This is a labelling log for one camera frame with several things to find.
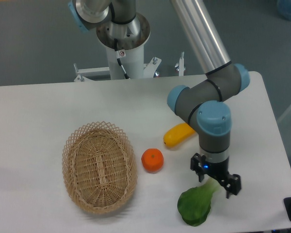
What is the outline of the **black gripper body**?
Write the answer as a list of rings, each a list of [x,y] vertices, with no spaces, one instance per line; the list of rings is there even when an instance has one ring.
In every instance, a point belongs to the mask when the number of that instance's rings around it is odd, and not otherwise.
[[[225,182],[228,177],[229,158],[222,162],[213,163],[206,160],[205,155],[201,157],[200,166],[203,174],[214,178],[218,182]]]

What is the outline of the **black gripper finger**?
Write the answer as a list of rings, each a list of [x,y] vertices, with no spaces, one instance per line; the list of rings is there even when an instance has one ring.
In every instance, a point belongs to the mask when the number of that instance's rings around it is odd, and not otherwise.
[[[218,183],[226,190],[226,198],[231,195],[238,195],[242,189],[241,177],[238,174],[227,174],[223,179],[219,179]]]
[[[198,176],[198,181],[201,183],[204,180],[206,172],[204,171],[205,156],[195,153],[190,162],[190,169]]]

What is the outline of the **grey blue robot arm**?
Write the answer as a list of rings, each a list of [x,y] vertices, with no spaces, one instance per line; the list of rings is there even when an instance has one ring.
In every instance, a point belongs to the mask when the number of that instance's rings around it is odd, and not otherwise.
[[[192,88],[176,86],[167,104],[198,133],[200,151],[191,159],[191,170],[200,181],[208,175],[228,195],[236,195],[242,185],[240,176],[228,171],[231,113],[225,101],[248,87],[249,73],[244,66],[232,63],[203,1],[174,0],[171,4],[206,80]],[[111,79],[153,77],[144,66],[143,46],[150,26],[137,13],[135,1],[72,0],[68,8],[81,31],[96,31],[107,52]]]

